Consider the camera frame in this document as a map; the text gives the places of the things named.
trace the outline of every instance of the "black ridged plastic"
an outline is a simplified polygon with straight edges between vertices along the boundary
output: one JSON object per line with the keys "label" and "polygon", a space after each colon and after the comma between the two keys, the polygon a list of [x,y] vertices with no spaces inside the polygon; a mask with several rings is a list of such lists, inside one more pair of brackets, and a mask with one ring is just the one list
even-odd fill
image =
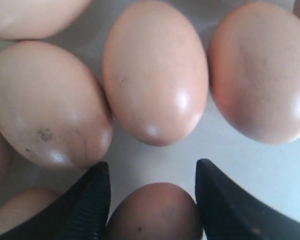
{"label": "black ridged plastic", "polygon": [[58,200],[0,235],[0,240],[99,240],[106,226],[110,201],[109,167],[100,162]]}
{"label": "black ridged plastic", "polygon": [[244,191],[208,159],[196,166],[195,196],[208,240],[300,240],[300,223]]}

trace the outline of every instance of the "black plastic object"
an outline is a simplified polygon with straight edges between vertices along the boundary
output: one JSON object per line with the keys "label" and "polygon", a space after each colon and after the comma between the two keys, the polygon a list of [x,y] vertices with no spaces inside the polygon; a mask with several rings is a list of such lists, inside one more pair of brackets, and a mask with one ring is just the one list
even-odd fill
{"label": "black plastic object", "polygon": [[0,240],[99,240],[111,201],[109,167],[100,162],[45,210]]}
{"label": "black plastic object", "polygon": [[300,223],[244,191],[211,161],[197,162],[195,196],[208,240],[300,240]]}

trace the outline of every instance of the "white surface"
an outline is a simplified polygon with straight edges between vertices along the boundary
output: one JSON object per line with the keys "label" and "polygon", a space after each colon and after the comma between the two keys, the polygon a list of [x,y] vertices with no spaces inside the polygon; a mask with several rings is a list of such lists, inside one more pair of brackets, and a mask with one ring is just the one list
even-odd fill
{"label": "white surface", "polygon": [[[76,54],[101,77],[103,46],[116,17],[134,0],[95,0],[70,28],[49,41]],[[207,47],[218,21],[244,0],[170,0],[195,25]],[[293,0],[277,0],[291,10]],[[0,42],[0,49],[7,43]],[[111,211],[138,187],[153,182],[172,182],[194,197],[195,167],[209,158],[248,192],[280,212],[300,221],[300,139],[269,146],[236,132],[223,119],[211,98],[195,131],[184,141],[164,148],[144,145],[118,124],[110,150]],[[65,191],[81,173],[53,173],[20,158],[0,193],[0,204],[30,186]]]}

